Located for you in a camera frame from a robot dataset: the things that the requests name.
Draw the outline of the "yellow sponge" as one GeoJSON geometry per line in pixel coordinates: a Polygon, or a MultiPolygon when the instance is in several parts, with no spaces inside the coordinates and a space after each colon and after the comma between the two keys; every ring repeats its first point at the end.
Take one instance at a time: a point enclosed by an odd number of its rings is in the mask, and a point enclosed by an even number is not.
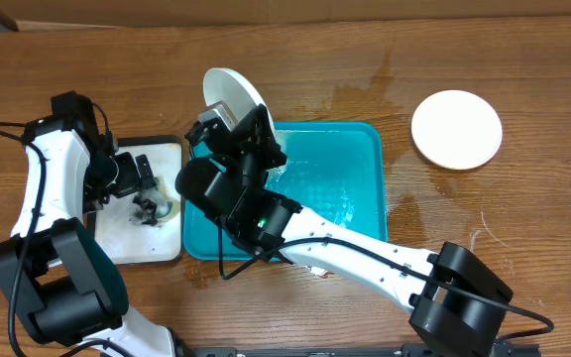
{"type": "Polygon", "coordinates": [[[137,205],[134,216],[141,225],[155,226],[172,210],[172,202],[155,187],[141,190],[132,202],[137,205]]]}

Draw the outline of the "white plate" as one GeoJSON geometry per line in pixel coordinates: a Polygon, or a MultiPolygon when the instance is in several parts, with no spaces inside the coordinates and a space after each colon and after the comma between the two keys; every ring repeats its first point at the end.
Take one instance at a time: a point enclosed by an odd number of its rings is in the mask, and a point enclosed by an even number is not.
{"type": "Polygon", "coordinates": [[[503,125],[497,111],[482,97],[463,90],[443,90],[418,104],[410,134],[418,151],[433,164],[469,171],[498,152],[503,125]]]}
{"type": "Polygon", "coordinates": [[[209,69],[203,77],[202,92],[206,108],[217,101],[224,101],[240,120],[230,133],[249,129],[251,120],[247,119],[247,116],[263,106],[266,109],[270,137],[275,138],[275,125],[266,102],[255,86],[240,72],[226,67],[209,69]]]}

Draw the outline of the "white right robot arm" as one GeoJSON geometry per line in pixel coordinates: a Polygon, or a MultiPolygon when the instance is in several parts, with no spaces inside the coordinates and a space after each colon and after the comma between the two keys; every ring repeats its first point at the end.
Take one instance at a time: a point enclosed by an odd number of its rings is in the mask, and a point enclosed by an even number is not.
{"type": "Polygon", "coordinates": [[[179,172],[176,190],[255,260],[321,268],[390,298],[421,340],[442,356],[488,356],[512,290],[468,249],[437,253],[386,243],[341,227],[265,188],[286,163],[264,105],[237,118],[224,102],[200,113],[185,136],[207,156],[179,172]]]}

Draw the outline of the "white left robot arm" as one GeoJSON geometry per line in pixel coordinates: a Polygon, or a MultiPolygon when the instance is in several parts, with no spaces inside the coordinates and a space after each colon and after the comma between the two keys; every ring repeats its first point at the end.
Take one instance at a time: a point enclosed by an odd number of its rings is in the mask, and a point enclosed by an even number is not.
{"type": "Polygon", "coordinates": [[[16,326],[39,344],[74,355],[181,356],[175,335],[132,308],[125,283],[82,223],[86,203],[103,204],[123,166],[104,148],[94,119],[46,117],[18,136],[29,162],[24,203],[0,243],[0,289],[8,301],[9,343],[23,350],[16,326]]]}

